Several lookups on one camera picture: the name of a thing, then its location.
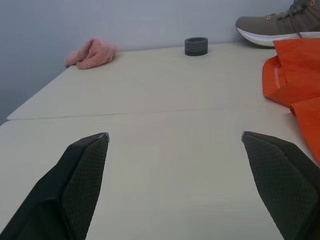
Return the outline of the dark grey round container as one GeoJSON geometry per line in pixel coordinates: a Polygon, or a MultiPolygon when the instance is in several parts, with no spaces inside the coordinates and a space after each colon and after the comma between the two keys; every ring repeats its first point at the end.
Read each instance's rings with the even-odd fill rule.
{"type": "Polygon", "coordinates": [[[187,56],[203,56],[208,53],[206,37],[191,37],[184,41],[184,53],[187,56]]]}

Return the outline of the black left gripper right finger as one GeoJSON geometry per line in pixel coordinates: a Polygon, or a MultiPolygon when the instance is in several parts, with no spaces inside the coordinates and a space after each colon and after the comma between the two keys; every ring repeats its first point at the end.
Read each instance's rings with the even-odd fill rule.
{"type": "Polygon", "coordinates": [[[320,168],[294,143],[245,131],[257,191],[284,240],[320,240],[320,168]]]}

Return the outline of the pink fluffy cloth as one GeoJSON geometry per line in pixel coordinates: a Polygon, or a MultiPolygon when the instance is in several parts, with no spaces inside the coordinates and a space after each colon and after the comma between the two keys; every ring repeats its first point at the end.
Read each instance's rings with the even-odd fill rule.
{"type": "Polygon", "coordinates": [[[80,70],[92,69],[110,63],[117,52],[114,43],[92,38],[80,49],[69,53],[64,65],[67,68],[76,66],[80,70]]]}

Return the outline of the orange cloth garment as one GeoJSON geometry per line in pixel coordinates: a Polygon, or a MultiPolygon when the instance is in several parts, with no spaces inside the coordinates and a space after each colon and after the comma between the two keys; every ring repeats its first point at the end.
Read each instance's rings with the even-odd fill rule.
{"type": "Polygon", "coordinates": [[[262,93],[290,109],[320,165],[320,38],[276,40],[274,47],[262,68],[262,93]]]}

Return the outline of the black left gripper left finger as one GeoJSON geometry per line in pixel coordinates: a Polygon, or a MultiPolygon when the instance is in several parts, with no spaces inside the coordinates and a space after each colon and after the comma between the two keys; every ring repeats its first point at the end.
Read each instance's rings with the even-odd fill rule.
{"type": "Polygon", "coordinates": [[[101,191],[110,137],[101,132],[67,147],[29,192],[0,240],[85,240],[101,191]]]}

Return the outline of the taupe sneaker with white sole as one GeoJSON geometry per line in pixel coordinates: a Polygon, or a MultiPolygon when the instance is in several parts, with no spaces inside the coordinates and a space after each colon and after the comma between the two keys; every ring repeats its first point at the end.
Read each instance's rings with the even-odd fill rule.
{"type": "Polygon", "coordinates": [[[236,30],[249,42],[274,47],[274,41],[320,38],[320,0],[293,0],[285,12],[242,16],[236,30]]]}

